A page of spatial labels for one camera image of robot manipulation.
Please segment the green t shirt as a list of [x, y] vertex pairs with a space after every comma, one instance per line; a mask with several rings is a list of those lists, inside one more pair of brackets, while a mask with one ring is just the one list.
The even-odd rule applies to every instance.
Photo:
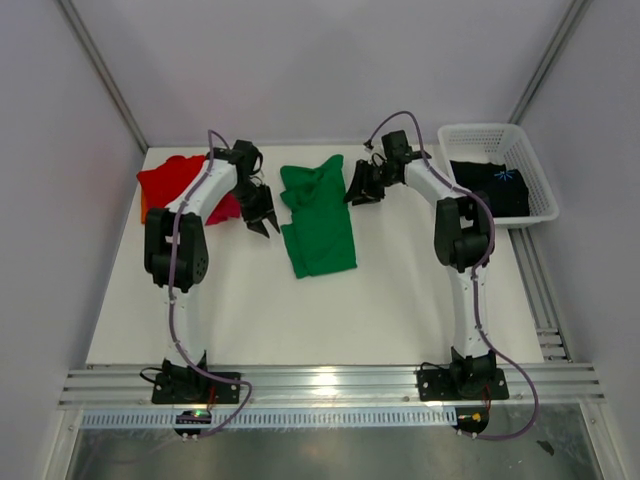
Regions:
[[280, 197], [290, 210], [281, 226], [287, 254], [298, 279], [357, 267], [356, 249], [343, 177], [344, 156], [335, 154], [316, 168], [280, 169]]

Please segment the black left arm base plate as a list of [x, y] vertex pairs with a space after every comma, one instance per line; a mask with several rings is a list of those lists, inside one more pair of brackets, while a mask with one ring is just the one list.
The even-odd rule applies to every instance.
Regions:
[[158, 373], [151, 402], [168, 404], [235, 405], [240, 401], [241, 375], [238, 372], [214, 372], [225, 382], [204, 377], [192, 370]]

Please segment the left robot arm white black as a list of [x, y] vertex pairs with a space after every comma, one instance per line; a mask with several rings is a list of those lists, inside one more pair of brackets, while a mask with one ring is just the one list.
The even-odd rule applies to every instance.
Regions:
[[223, 197], [240, 204], [248, 230], [269, 236], [279, 231], [270, 187], [258, 178], [262, 152], [248, 140], [223, 148], [211, 145], [200, 171], [167, 207], [146, 215], [144, 268], [167, 293], [169, 347], [154, 384], [155, 403], [202, 403], [212, 389], [237, 392], [238, 374], [207, 370], [205, 324], [199, 313], [199, 285], [209, 267], [205, 224]]

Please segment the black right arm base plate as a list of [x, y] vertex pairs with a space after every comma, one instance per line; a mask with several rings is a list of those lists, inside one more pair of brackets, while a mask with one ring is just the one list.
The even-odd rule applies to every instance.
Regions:
[[507, 400], [508, 385], [502, 369], [467, 372], [460, 366], [435, 366], [424, 362], [416, 371], [421, 401]]

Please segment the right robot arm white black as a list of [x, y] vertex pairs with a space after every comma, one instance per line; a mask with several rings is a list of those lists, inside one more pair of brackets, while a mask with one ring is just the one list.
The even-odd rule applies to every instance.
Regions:
[[354, 206], [377, 203], [386, 188], [403, 184], [434, 207], [434, 250], [449, 275], [454, 315], [451, 362], [438, 371], [456, 397], [479, 399], [498, 374], [496, 352], [482, 330], [483, 287], [495, 236], [484, 210], [486, 201], [450, 183], [424, 149], [410, 146], [404, 131], [388, 133], [381, 142], [381, 161], [356, 162], [343, 201]]

